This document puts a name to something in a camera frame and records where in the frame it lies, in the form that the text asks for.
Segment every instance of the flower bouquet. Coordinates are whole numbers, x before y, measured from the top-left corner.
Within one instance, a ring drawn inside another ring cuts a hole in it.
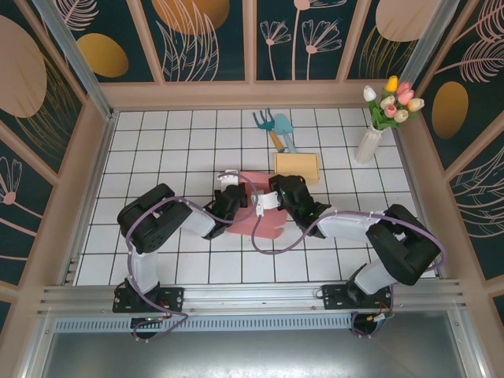
[[[386,128],[399,128],[405,120],[418,118],[413,114],[424,107],[422,98],[413,98],[415,92],[410,82],[398,82],[397,76],[391,76],[381,92],[381,101],[376,103],[376,93],[369,86],[364,88],[364,100],[371,112],[372,126],[368,128],[359,147],[355,151],[355,161],[367,164],[375,154]]]

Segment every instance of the wooden handle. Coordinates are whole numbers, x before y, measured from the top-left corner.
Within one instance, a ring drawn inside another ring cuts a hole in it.
[[[269,136],[271,136],[271,140],[273,141],[273,144],[275,145],[276,149],[278,152],[284,152],[285,148],[280,139],[278,138],[278,135],[275,134],[273,130],[269,131]]]

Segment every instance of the green leaf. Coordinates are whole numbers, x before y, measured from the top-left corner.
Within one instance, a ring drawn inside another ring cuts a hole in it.
[[[375,115],[375,118],[378,122],[381,123],[384,121],[384,117],[380,114],[380,111],[378,110],[378,108],[373,108],[372,113]]]

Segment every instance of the black bracket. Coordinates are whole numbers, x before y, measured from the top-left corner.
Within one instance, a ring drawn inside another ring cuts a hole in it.
[[[160,287],[155,303],[159,306],[170,309],[171,311],[182,311],[183,305],[183,287]],[[128,288],[116,289],[113,299],[113,313],[160,313],[143,300],[139,300],[136,295],[133,296]]]
[[[357,304],[347,295],[347,288],[348,286],[345,283],[322,286],[321,299],[324,301],[324,308],[350,310],[379,309],[380,301],[389,307],[391,305],[391,289],[389,287],[384,287],[375,294],[380,301],[376,299],[375,295],[366,295],[360,304]]]

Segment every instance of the white tulip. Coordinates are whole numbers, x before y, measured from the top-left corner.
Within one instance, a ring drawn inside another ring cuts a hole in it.
[[[364,87],[364,100],[366,102],[373,101],[376,98],[376,92],[369,86]]]
[[[388,96],[382,100],[380,103],[380,108],[385,110],[385,108],[389,105],[394,105],[395,104],[395,97],[394,96]]]
[[[405,120],[408,119],[410,115],[408,114],[408,111],[407,110],[398,110],[397,112],[395,112],[394,114],[394,120],[400,124],[402,122],[404,122]]]

